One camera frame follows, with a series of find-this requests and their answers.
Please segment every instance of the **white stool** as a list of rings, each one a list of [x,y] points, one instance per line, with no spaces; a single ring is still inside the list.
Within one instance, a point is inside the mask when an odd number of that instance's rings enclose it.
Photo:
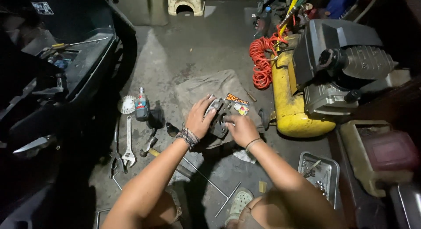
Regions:
[[[204,0],[168,0],[168,13],[173,16],[177,15],[177,7],[180,5],[192,8],[195,16],[202,16],[205,10]]]

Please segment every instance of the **pliers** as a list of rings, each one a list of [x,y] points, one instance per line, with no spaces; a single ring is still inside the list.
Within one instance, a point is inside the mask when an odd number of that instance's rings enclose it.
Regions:
[[[113,143],[113,151],[111,153],[111,160],[108,163],[109,166],[109,177],[112,178],[114,173],[113,171],[117,168],[120,168],[121,172],[127,173],[127,168],[123,164],[123,159],[121,158],[121,154],[118,152],[118,127],[119,127],[120,119],[117,120],[114,129],[114,143]]]

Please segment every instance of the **bracelet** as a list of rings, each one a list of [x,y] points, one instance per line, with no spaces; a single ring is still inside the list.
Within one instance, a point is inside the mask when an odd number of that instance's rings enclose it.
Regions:
[[[192,148],[199,143],[200,139],[193,134],[192,131],[190,131],[190,129],[187,129],[186,127],[184,127],[177,135],[176,135],[176,140],[182,138],[186,143],[187,143],[187,147],[188,150],[192,150]]]
[[[261,138],[257,138],[257,139],[255,139],[255,140],[252,140],[251,142],[249,142],[249,143],[247,144],[247,146],[245,146],[245,151],[246,151],[246,152],[250,152],[250,148],[251,148],[251,146],[253,146],[255,143],[260,142],[260,141],[263,141],[263,139],[261,139]]]

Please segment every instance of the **hand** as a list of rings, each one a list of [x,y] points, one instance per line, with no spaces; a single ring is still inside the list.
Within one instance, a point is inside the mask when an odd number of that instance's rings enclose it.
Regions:
[[[245,148],[251,141],[260,138],[254,122],[248,116],[231,115],[225,119],[234,141]]]
[[[216,99],[216,97],[211,99],[209,99],[209,97],[210,95],[207,95],[193,105],[185,124],[185,127],[190,129],[190,131],[200,139],[208,132],[209,125],[216,113],[215,108],[212,108],[206,117],[204,117],[206,109],[208,109],[209,105]]]

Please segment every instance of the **hammer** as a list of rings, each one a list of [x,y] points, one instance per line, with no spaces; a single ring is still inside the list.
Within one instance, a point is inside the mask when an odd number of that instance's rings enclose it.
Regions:
[[[140,156],[141,157],[145,157],[148,152],[152,155],[154,155],[155,157],[158,156],[160,153],[158,151],[156,151],[155,149],[152,148],[152,146],[158,141],[157,138],[155,138],[154,132],[149,136],[149,139],[146,141],[146,144],[142,147],[142,149],[140,150]],[[189,169],[187,169],[186,167],[182,166],[181,164],[179,164],[176,168],[176,170],[184,175],[187,178],[191,178],[193,175],[193,172],[191,172]]]

